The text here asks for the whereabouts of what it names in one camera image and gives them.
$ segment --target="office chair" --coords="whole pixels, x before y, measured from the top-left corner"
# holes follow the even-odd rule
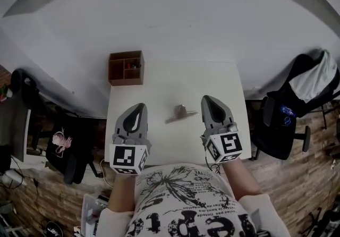
[[[337,142],[332,142],[331,144],[324,147],[325,154],[331,156],[332,159],[340,159],[340,118],[336,120],[336,139]]]
[[[338,237],[340,236],[340,205],[339,205],[340,196],[337,195],[333,206],[330,210],[325,211],[324,216],[321,220],[319,220],[321,208],[318,208],[318,213],[314,217],[312,213],[308,215],[311,216],[312,221],[309,227],[307,227],[304,231],[300,231],[299,234],[302,237],[307,237],[312,231],[312,237],[321,237],[321,236],[329,236],[329,237]]]
[[[262,101],[259,118],[251,135],[251,141],[257,147],[257,151],[249,160],[257,160],[261,151],[269,156],[286,160],[291,153],[294,139],[303,140],[302,151],[308,151],[311,133],[309,126],[305,127],[304,134],[295,133],[296,118],[282,113],[278,104],[269,109],[268,105],[270,106],[271,102],[269,97]],[[268,118],[271,119],[270,127],[265,124],[265,119]]]
[[[40,138],[49,138],[46,158],[53,167],[64,175],[66,184],[81,183],[88,164],[95,177],[103,177],[102,173],[96,171],[93,164],[94,157],[91,153],[94,141],[94,120],[70,116],[68,115],[69,112],[60,107],[56,107],[56,111],[52,131],[41,131],[42,126],[36,126],[36,132],[32,138],[32,148],[37,148]],[[66,138],[72,137],[72,142],[70,148],[58,153],[58,146],[52,143],[52,138],[56,132],[62,130],[64,130]]]
[[[262,100],[261,109],[256,117],[256,124],[251,135],[251,141],[257,147],[255,156],[249,160],[257,160],[261,151],[278,159],[288,159],[293,146],[293,140],[303,140],[302,150],[306,152],[310,142],[310,128],[306,126],[304,134],[296,134],[296,118],[280,111],[280,106],[290,108],[296,117],[303,117],[313,109],[331,101],[340,94],[334,93],[340,81],[339,70],[331,83],[314,99],[305,103],[292,90],[289,81],[320,63],[322,57],[313,60],[308,55],[296,57],[292,69],[278,91],[267,93]]]
[[[23,69],[16,69],[11,76],[11,90],[14,94],[18,93],[26,105],[32,111],[38,111],[48,117],[52,112],[39,96],[39,89],[36,81]]]

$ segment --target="white t-shirt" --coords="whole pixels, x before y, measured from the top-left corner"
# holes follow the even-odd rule
[[[135,206],[103,210],[96,236],[290,236],[267,194],[237,202],[224,179],[199,165],[145,169],[136,178]]]

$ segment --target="chair armrest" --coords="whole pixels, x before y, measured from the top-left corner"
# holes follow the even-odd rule
[[[302,151],[307,152],[308,148],[309,148],[309,143],[310,143],[310,128],[309,128],[309,126],[306,126],[304,135],[305,135],[305,138],[303,140]]]
[[[33,134],[33,136],[32,136],[32,143],[31,143],[31,147],[32,147],[34,150],[37,150],[38,141],[39,141],[40,133],[41,133],[42,130],[43,130],[43,126],[42,126],[41,124],[38,124],[38,125],[35,127],[34,134]]]
[[[77,158],[73,154],[70,154],[69,161],[67,163],[67,167],[64,174],[64,182],[66,184],[72,184],[76,167]]]
[[[263,112],[262,112],[263,123],[266,126],[270,126],[271,124],[271,119],[273,118],[274,107],[275,107],[275,100],[271,97],[268,97],[266,100],[265,106],[263,108]]]
[[[340,119],[336,120],[336,138],[340,142]]]

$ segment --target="person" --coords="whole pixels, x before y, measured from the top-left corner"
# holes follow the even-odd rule
[[[242,161],[222,168],[229,184],[195,164],[150,167],[138,177],[116,175],[96,236],[290,236]]]

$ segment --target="brick wall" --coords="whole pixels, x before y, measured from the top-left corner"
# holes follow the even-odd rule
[[[0,65],[0,88],[11,84],[11,73]]]

